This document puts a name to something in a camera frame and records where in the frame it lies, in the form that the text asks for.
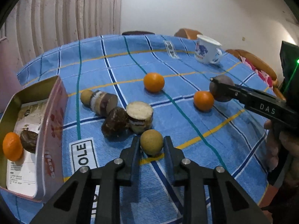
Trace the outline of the person's right hand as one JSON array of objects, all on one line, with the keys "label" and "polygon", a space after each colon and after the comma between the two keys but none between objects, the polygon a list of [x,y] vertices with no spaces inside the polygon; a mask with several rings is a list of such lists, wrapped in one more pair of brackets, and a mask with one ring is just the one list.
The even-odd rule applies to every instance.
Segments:
[{"label": "person's right hand", "polygon": [[266,137],[267,180],[277,188],[284,184],[298,186],[298,129],[277,121],[267,120]]}]

